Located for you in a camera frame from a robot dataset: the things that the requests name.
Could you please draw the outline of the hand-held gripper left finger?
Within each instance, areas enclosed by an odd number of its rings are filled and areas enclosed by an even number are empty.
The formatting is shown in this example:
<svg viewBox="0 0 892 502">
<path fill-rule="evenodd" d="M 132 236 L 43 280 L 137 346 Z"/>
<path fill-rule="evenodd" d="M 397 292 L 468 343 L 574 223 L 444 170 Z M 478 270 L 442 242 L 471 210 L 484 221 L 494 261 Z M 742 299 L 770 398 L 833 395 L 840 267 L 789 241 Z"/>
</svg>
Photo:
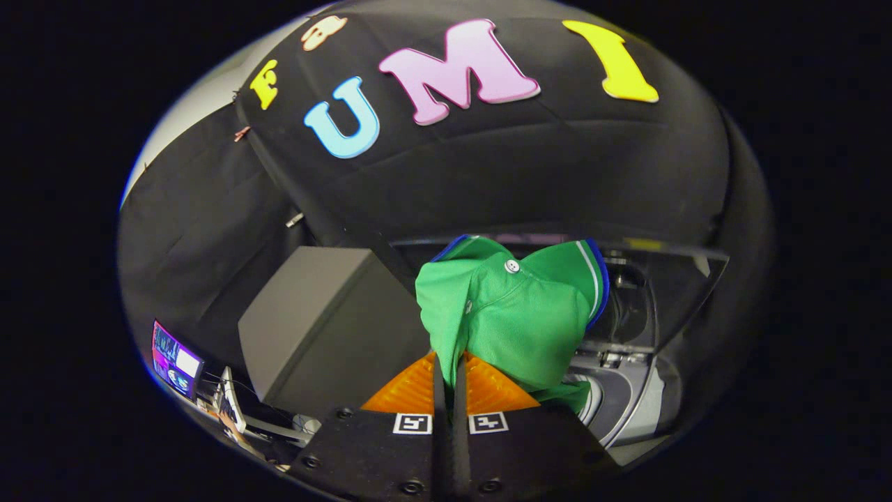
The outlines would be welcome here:
<svg viewBox="0 0 892 502">
<path fill-rule="evenodd" d="M 334 408 L 288 470 L 330 500 L 440 500 L 450 480 L 448 400 L 439 360 L 422 412 Z"/>
</svg>

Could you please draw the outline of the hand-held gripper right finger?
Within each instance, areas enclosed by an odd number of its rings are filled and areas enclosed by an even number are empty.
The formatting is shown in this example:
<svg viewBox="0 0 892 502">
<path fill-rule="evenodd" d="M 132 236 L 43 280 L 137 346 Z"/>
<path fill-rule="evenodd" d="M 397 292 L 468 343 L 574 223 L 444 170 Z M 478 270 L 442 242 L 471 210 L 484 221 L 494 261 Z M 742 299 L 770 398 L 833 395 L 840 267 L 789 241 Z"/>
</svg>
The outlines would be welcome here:
<svg viewBox="0 0 892 502">
<path fill-rule="evenodd" d="M 563 404 L 469 411 L 468 359 L 453 403 L 455 500 L 579 500 L 621 467 Z"/>
</svg>

